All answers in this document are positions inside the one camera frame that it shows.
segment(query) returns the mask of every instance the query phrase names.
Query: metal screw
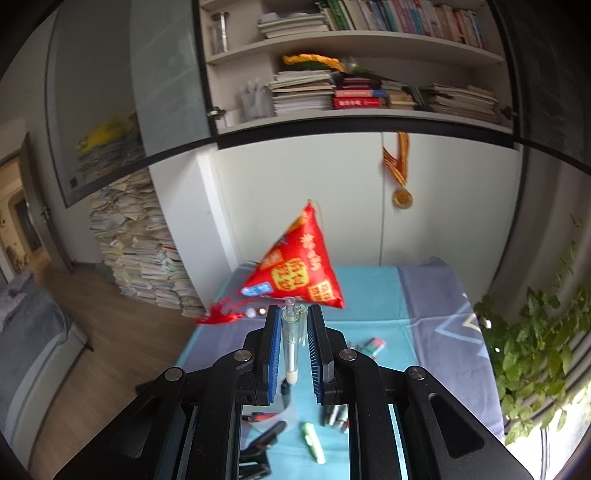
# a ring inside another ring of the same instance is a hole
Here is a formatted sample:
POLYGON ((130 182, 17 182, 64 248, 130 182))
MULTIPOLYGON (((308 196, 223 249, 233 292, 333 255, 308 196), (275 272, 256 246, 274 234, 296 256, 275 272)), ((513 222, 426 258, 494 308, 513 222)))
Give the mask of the metal screw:
POLYGON ((357 358, 357 352, 352 348, 344 348, 339 352, 339 357, 341 357, 343 360, 351 362, 357 358))
POLYGON ((239 362, 248 362, 252 357, 250 350, 241 349, 234 352, 234 360, 239 362))
POLYGON ((166 370, 164 374, 164 378, 169 382, 176 382, 179 378, 183 376, 183 371, 180 368, 172 367, 166 370))
POLYGON ((427 376, 427 371, 421 367, 410 367, 408 369, 408 374, 411 378, 415 380, 425 380, 425 377, 427 376))

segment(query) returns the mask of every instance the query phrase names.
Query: stack of books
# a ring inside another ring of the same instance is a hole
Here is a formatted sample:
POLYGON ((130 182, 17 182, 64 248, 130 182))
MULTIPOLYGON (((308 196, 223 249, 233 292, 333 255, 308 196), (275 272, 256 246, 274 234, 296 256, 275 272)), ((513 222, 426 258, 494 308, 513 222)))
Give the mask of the stack of books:
POLYGON ((266 21, 259 22, 258 28, 266 38, 277 38, 298 33, 326 32, 329 29, 326 24, 326 17, 322 13, 316 15, 296 13, 287 18, 280 18, 276 14, 267 14, 263 16, 262 20, 266 21))
POLYGON ((388 93, 381 88, 379 80, 361 77, 347 77, 335 91, 335 109, 382 108, 386 105, 388 93))
POLYGON ((382 80, 382 88, 388 94, 388 106, 397 110, 414 110, 417 106, 409 93, 408 85, 395 80, 382 80))
POLYGON ((335 90, 329 70, 279 72, 269 83, 277 116, 332 109, 335 90))
POLYGON ((92 194, 90 208, 91 231, 123 295, 188 317, 204 313, 147 169, 92 194))
POLYGON ((497 99, 488 90, 468 85, 465 88, 445 85, 422 87, 427 106, 437 113, 464 116, 493 124, 500 123, 495 113, 497 99))
POLYGON ((375 30, 427 35, 485 48, 478 15, 437 7, 431 0, 322 0, 331 30, 375 30))

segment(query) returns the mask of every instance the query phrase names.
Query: stack of papers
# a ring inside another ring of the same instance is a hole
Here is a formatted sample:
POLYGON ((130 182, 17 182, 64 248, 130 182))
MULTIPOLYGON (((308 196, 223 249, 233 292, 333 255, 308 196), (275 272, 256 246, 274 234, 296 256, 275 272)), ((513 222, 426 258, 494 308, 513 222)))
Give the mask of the stack of papers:
POLYGON ((121 293, 188 317, 204 313, 174 245, 150 172, 140 170, 90 196, 90 228, 121 293))
POLYGON ((295 13, 288 18, 279 18, 277 15, 264 15, 270 21, 259 22, 260 32, 267 38, 283 37, 298 33, 326 32, 329 30, 326 18, 323 14, 295 13))
POLYGON ((464 116, 492 124, 500 123, 495 113, 497 99, 488 90, 472 85, 466 88, 431 85, 421 88, 426 104, 437 113, 464 116))
POLYGON ((332 109, 335 84, 327 70, 279 72, 269 83, 277 116, 332 109))

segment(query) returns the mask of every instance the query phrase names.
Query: red tassel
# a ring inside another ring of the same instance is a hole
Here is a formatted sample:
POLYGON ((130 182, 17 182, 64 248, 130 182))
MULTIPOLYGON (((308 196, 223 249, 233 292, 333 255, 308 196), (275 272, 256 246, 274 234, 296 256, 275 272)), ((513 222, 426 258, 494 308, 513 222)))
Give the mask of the red tassel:
POLYGON ((215 323, 229 323, 244 318, 246 313, 244 312, 234 312, 238 307, 244 305, 245 303, 249 302, 250 299, 241 300, 235 303, 227 313, 224 313, 222 310, 223 308, 231 301, 232 299, 224 299, 221 301, 217 301, 216 303, 212 304, 211 308, 209 309, 209 315, 198 317, 195 319, 195 323, 197 325, 202 323, 207 324, 215 324, 215 323))

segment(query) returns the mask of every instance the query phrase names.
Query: medal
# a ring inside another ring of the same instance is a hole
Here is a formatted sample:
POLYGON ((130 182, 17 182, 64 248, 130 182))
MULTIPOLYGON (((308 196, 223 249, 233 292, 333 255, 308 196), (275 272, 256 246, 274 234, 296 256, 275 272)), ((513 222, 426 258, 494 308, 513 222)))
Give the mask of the medal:
POLYGON ((406 210, 413 204, 413 196, 410 195, 410 192, 406 188, 400 187, 394 190, 392 203, 401 210, 406 210))
POLYGON ((383 149, 384 163, 388 166, 389 170, 394 175, 396 181, 400 184, 400 188, 394 190, 392 194, 392 203, 400 208, 406 210, 413 204, 413 196, 410 192, 404 188, 408 181, 408 147, 410 140, 408 133, 398 132, 398 149, 400 154, 399 158, 394 158, 388 150, 383 149))

